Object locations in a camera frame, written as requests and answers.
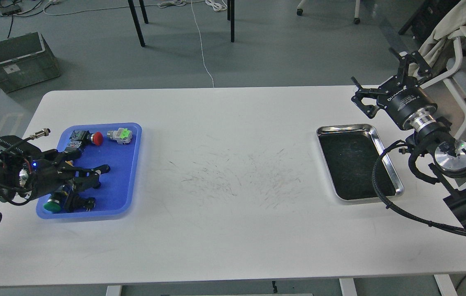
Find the gray storage bin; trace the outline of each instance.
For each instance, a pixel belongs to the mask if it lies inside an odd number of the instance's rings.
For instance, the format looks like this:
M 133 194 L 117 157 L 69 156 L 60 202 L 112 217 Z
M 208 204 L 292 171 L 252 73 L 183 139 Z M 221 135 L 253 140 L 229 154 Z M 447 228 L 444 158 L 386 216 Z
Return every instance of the gray storage bin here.
M 0 41 L 0 88 L 4 92 L 59 75 L 58 61 L 38 32 Z

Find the power adapter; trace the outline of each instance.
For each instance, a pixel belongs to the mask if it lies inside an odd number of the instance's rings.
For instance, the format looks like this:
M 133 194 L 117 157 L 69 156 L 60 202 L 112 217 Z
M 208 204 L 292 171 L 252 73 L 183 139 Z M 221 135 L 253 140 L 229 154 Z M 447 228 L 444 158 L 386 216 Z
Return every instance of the power adapter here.
M 12 5 L 8 7 L 0 8 L 0 14 L 2 16 L 9 16 L 9 15 L 17 14 L 20 12 L 21 12 L 21 8 L 18 5 Z

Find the red button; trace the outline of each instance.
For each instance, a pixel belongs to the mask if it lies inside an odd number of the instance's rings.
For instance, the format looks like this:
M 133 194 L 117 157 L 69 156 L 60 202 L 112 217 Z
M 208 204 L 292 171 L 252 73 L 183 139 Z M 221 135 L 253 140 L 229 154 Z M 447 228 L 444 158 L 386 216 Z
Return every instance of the red button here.
M 100 146 L 103 143 L 103 134 L 100 132 L 96 132 L 92 137 L 92 142 L 96 146 Z

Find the white table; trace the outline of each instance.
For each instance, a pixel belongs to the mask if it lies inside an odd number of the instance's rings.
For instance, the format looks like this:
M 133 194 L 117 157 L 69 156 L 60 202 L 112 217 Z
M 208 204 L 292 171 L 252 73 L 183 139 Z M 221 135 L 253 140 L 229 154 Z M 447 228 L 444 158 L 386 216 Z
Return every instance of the white table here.
M 315 132 L 369 123 L 404 139 L 385 112 L 369 120 L 352 86 L 49 92 L 27 135 L 54 148 L 71 125 L 143 127 L 134 200 L 116 220 L 43 220 L 35 202 L 0 203 L 0 286 L 234 279 L 352 278 L 466 272 L 466 238 L 338 200 Z M 409 172 L 396 199 L 459 225 L 440 185 Z

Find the stainless steel tray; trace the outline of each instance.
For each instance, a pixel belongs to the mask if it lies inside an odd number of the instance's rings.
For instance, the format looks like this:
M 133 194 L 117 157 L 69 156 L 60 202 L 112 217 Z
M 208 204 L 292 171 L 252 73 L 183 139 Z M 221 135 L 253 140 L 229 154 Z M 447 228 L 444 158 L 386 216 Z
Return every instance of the stainless steel tray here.
M 317 130 L 333 189 L 342 200 L 379 200 L 372 187 L 372 168 L 385 147 L 369 124 L 323 126 Z M 402 195 L 404 187 L 386 155 L 379 169 L 380 187 L 387 196 Z

